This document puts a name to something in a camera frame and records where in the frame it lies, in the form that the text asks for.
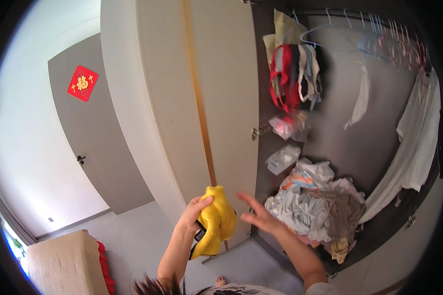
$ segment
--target white t-shirt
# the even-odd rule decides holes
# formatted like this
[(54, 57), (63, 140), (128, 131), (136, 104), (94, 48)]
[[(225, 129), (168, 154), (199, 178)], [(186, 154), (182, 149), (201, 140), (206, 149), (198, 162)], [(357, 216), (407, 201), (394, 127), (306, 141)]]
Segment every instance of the white t-shirt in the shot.
[[(206, 290), (203, 295), (285, 295), (275, 290), (253, 285), (240, 285), (237, 283), (227, 284), (220, 288), (211, 288)], [(327, 283), (316, 283), (310, 286), (305, 295), (338, 295), (335, 287)]]

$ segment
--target gray floor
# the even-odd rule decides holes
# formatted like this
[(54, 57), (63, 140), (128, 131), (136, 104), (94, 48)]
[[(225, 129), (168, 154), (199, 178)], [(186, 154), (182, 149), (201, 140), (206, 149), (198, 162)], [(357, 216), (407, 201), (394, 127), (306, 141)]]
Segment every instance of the gray floor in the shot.
[[(141, 279), (145, 272), (156, 276), (172, 234), (172, 227), (156, 202), (120, 215), (111, 212), (54, 236), (83, 228), (105, 245), (117, 295), (131, 294), (133, 280)], [(288, 295), (303, 294), (302, 283), (282, 270), (251, 240), (205, 264), (190, 261), (186, 271), (187, 291), (211, 286), (217, 276), (224, 276), (228, 282), (266, 286)]]

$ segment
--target bed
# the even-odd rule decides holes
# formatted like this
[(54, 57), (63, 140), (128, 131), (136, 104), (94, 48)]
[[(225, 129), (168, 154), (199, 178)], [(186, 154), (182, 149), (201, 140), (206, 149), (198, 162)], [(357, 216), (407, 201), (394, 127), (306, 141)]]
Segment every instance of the bed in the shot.
[(105, 246), (86, 229), (28, 247), (28, 275), (44, 295), (113, 295)]

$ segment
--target red bra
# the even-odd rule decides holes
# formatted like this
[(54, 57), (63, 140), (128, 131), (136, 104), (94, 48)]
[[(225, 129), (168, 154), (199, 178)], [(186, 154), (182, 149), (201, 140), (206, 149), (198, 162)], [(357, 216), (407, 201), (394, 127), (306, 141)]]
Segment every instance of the red bra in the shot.
[[(282, 69), (281, 71), (276, 71), (276, 52), (279, 49), (283, 49), (283, 56), (282, 56)], [(282, 109), (288, 113), (290, 113), (293, 109), (296, 109), (299, 103), (301, 102), (300, 96), (299, 96), (299, 82), (294, 81), (294, 87), (292, 89), (292, 92), (290, 92), (290, 77), (289, 77), (289, 71), (290, 71), (290, 63), (292, 61), (292, 49), (289, 44), (284, 44), (279, 46), (272, 55), (272, 62), (271, 62), (271, 77), (270, 77), (270, 92), (272, 101), (278, 107), (279, 109)], [(277, 97), (274, 88), (272, 87), (272, 80), (277, 79), (278, 75), (281, 75), (281, 83), (279, 85), (279, 93), (282, 93), (282, 88), (284, 89), (285, 93), (285, 102), (283, 102), (282, 97)]]

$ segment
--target dark hair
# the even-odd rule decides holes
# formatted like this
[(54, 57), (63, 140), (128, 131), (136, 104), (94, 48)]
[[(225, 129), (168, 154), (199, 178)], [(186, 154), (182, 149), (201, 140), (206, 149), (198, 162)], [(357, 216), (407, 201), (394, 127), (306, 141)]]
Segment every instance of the dark hair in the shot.
[[(151, 279), (144, 274), (144, 281), (134, 281), (134, 289), (138, 295), (186, 295), (186, 279), (182, 279), (180, 286), (176, 274), (173, 274), (170, 280), (161, 284), (159, 280)], [(202, 295), (208, 289), (210, 287), (200, 290), (196, 295)]]

